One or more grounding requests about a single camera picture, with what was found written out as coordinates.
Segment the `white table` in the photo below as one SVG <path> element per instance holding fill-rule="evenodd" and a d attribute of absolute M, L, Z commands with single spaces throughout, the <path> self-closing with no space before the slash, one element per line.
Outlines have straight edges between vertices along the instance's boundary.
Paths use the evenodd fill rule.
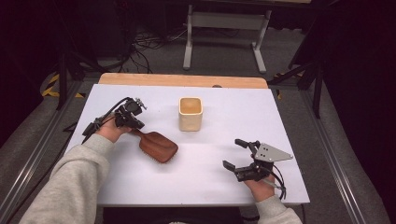
<path fill-rule="evenodd" d="M 176 156 L 160 164 L 144 154 L 139 137 L 125 134 L 109 159 L 111 169 L 98 195 L 102 206 L 243 206 L 254 202 L 244 183 L 222 166 L 252 163 L 250 151 L 235 138 L 259 140 L 293 154 L 273 94 L 266 89 L 94 85 L 68 149 L 80 144 L 86 126 L 124 97 L 139 97 L 148 107 L 137 117 L 144 133 L 159 132 L 178 144 Z M 178 129 L 178 99 L 203 100 L 199 132 Z M 309 203 L 295 159 L 276 162 L 285 179 L 284 203 Z"/>

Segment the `human hand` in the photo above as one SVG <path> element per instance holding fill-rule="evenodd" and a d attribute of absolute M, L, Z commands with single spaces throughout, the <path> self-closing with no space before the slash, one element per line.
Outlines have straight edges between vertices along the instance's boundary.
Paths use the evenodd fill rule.
<path fill-rule="evenodd" d="M 107 118 L 104 119 L 103 125 L 100 127 L 100 129 L 95 132 L 107 138 L 113 143 L 117 142 L 117 140 L 119 140 L 120 136 L 123 133 L 128 133 L 132 130 L 132 128 L 126 126 L 118 128 L 116 126 L 115 118 L 116 117 L 114 117 L 113 114 L 109 115 Z"/>
<path fill-rule="evenodd" d="M 267 179 L 271 183 L 275 183 L 275 178 L 273 175 L 269 175 L 265 179 Z M 251 194 L 258 203 L 275 195 L 274 187 L 265 183 L 263 180 L 246 180 L 244 182 L 247 187 L 250 188 Z"/>

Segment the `gray sleeve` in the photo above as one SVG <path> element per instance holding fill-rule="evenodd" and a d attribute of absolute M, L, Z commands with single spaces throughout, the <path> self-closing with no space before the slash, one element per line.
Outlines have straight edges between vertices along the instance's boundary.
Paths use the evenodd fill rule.
<path fill-rule="evenodd" d="M 20 223 L 94 223 L 99 188 L 107 177 L 114 144 L 93 134 L 55 165 Z"/>
<path fill-rule="evenodd" d="M 256 206 L 260 215 L 259 224 L 302 223 L 294 210 L 285 207 L 277 195 L 256 203 Z"/>

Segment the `cable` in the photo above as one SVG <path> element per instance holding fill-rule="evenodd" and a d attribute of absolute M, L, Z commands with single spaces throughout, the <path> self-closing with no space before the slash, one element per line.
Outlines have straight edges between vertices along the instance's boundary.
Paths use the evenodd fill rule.
<path fill-rule="evenodd" d="M 141 56 L 145 59 L 146 64 L 147 64 L 147 66 L 145 66 L 145 65 L 143 65 L 143 64 L 141 64 L 141 63 L 138 63 L 137 61 L 134 60 L 134 58 L 133 58 L 132 56 L 130 56 L 132 62 L 133 62 L 134 65 L 136 66 L 137 72 L 140 73 L 140 71 L 139 71 L 139 66 L 141 66 L 141 67 L 144 67 L 144 68 L 146 68 L 146 69 L 148 70 L 148 71 L 147 71 L 147 74 L 152 74 L 153 72 L 152 72 L 151 69 L 149 68 L 149 60 L 146 58 L 146 56 L 145 56 L 143 53 L 139 52 L 139 51 L 136 51 L 136 54 L 137 54 L 138 57 L 140 57 L 140 55 L 141 55 Z"/>
<path fill-rule="evenodd" d="M 160 38 L 158 36 L 153 36 L 152 33 L 141 32 L 136 35 L 136 39 L 134 41 L 138 47 L 141 47 L 141 48 L 138 48 L 138 50 L 140 50 L 140 51 L 143 51 L 146 49 L 160 49 L 165 44 L 179 39 L 186 32 L 187 32 L 187 29 L 183 29 L 183 31 L 180 34 L 176 34 L 176 37 L 173 37 L 171 39 L 169 39 L 169 37 L 172 36 L 172 34 L 169 34 L 169 35 L 167 35 L 165 40 L 163 40 L 162 38 Z"/>
<path fill-rule="evenodd" d="M 111 120 L 113 120 L 113 119 L 115 119 L 115 118 L 116 118 L 116 117 L 113 117 L 113 118 L 111 118 L 111 119 L 108 119 L 108 120 L 106 120 L 106 121 L 103 121 L 102 125 L 108 123 L 109 121 L 111 121 Z"/>
<path fill-rule="evenodd" d="M 256 217 L 244 217 L 244 216 L 241 216 L 241 217 L 245 221 L 258 221 L 260 219 L 260 216 L 256 216 Z"/>
<path fill-rule="evenodd" d="M 84 143 L 85 141 L 87 141 L 90 137 L 91 137 L 91 135 L 96 131 L 96 130 L 98 130 L 100 127 L 102 127 L 102 125 L 104 124 L 103 123 L 103 120 L 105 120 L 105 118 L 107 118 L 110 114 L 111 114 L 111 112 L 113 112 L 113 110 L 118 106 L 118 105 L 120 105 L 122 102 L 124 102 L 124 101 L 127 101 L 127 100 L 131 100 L 131 98 L 130 97 L 125 97 L 125 98 L 123 98 L 122 100 L 120 100 L 118 103 L 116 103 L 113 107 L 111 107 L 111 109 L 109 109 L 108 111 L 107 111 L 107 113 L 105 113 L 102 117 L 100 117 L 100 118 L 96 118 L 95 119 L 95 121 L 93 122 L 93 123 L 91 123 L 90 125 L 92 125 L 92 127 L 90 127 L 90 129 L 88 130 L 88 133 L 87 133 L 87 135 L 85 136 L 85 138 L 84 138 L 84 140 L 82 140 L 82 143 Z"/>
<path fill-rule="evenodd" d="M 282 175 L 282 173 L 280 173 L 279 169 L 277 169 L 277 172 L 279 173 L 280 178 L 281 178 L 281 180 L 282 180 L 281 186 L 285 189 L 285 199 L 286 199 L 285 180 L 283 179 L 283 175 Z"/>
<path fill-rule="evenodd" d="M 124 56 L 123 59 L 121 61 L 117 62 L 117 63 L 113 63 L 113 64 L 107 65 L 107 66 L 102 66 L 102 65 L 99 65 L 99 66 L 101 66 L 101 67 L 103 67 L 103 68 L 105 68 L 107 70 L 113 69 L 113 68 L 117 68 L 119 66 L 122 67 L 128 61 L 128 59 L 129 59 L 128 56 Z M 88 67 L 88 66 L 82 65 L 81 67 L 86 72 L 96 72 L 97 71 L 97 69 L 94 69 L 94 68 L 91 68 L 91 67 Z"/>
<path fill-rule="evenodd" d="M 66 150 L 66 146 L 69 143 L 70 139 L 72 138 L 73 135 L 73 131 L 70 130 L 71 127 L 76 126 L 77 123 L 73 123 L 72 125 L 66 127 L 64 129 L 64 132 L 68 132 L 70 133 L 69 136 L 67 137 L 66 141 L 64 142 L 64 145 L 62 146 L 61 150 L 58 152 L 58 154 L 56 155 L 55 160 L 52 162 L 52 164 L 49 166 L 49 168 L 47 169 L 47 171 L 40 177 L 40 179 L 38 180 L 38 182 L 33 186 L 33 188 L 28 192 L 28 194 L 26 195 L 26 197 L 19 203 L 19 205 L 14 209 L 14 211 L 12 212 L 11 216 L 8 218 L 7 220 L 7 224 L 11 222 L 12 218 L 15 217 L 15 215 L 20 211 L 20 209 L 23 207 L 23 205 L 26 203 L 26 201 L 30 198 L 30 196 L 33 194 L 33 192 L 35 192 L 35 190 L 38 188 L 38 186 L 40 185 L 40 183 L 44 180 L 44 178 L 48 175 L 48 173 L 52 170 L 52 168 L 55 166 L 56 162 L 59 160 L 59 158 L 61 157 L 61 155 L 64 153 L 64 151 Z"/>
<path fill-rule="evenodd" d="M 274 172 L 271 172 L 271 175 L 273 175 L 275 177 L 275 179 L 277 180 L 277 182 L 279 182 L 279 184 L 280 184 L 280 187 L 277 187 L 278 189 L 281 190 L 279 199 L 280 200 L 285 199 L 286 198 L 285 184 L 282 182 L 282 180 Z"/>

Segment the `metal frame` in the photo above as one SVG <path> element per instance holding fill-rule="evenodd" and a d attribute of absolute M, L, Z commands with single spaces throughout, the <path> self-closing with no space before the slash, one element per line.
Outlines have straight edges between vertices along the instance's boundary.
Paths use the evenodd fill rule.
<path fill-rule="evenodd" d="M 344 172 L 343 167 L 338 162 L 337 157 L 332 149 L 332 144 L 330 143 L 329 135 L 327 135 L 323 124 L 320 119 L 317 119 L 316 114 L 311 109 L 312 100 L 307 91 L 300 91 L 301 97 L 303 98 L 304 104 L 307 111 L 313 121 L 316 130 L 318 131 L 319 139 L 322 143 L 324 156 L 329 163 L 330 169 L 332 170 L 332 175 L 334 177 L 335 183 L 340 190 L 341 196 L 346 205 L 346 210 L 348 211 L 353 223 L 366 223 L 364 216 L 359 208 L 358 202 L 352 192 L 352 187 L 347 178 L 347 174 Z"/>
<path fill-rule="evenodd" d="M 191 68 L 192 55 L 192 27 L 211 27 L 211 28 L 229 28 L 258 30 L 257 40 L 251 44 L 256 63 L 260 73 L 265 73 L 266 68 L 262 59 L 261 47 L 264 39 L 265 31 L 271 17 L 271 11 L 266 10 L 265 15 L 242 15 L 228 13 L 208 13 L 193 12 L 192 5 L 189 5 L 189 13 L 187 17 L 187 43 L 184 53 L 183 69 Z"/>
<path fill-rule="evenodd" d="M 6 223 L 6 221 L 12 214 L 15 206 L 18 204 L 19 199 L 23 194 L 23 191 L 26 189 L 30 179 L 35 173 L 35 169 L 37 168 L 42 157 L 48 149 L 48 145 L 50 144 L 50 140 L 54 134 L 55 129 L 58 127 L 59 122 L 64 116 L 65 110 L 70 105 L 70 102 L 73 100 L 74 96 L 78 92 L 80 85 L 81 81 L 75 81 L 72 83 L 67 100 L 64 102 L 64 106 L 62 106 L 60 110 L 55 111 L 47 129 L 44 131 L 43 135 L 35 146 L 35 149 L 30 155 L 28 161 L 21 169 L 21 172 L 15 180 L 11 190 L 8 192 L 7 197 L 3 200 L 0 206 L 0 223 Z"/>

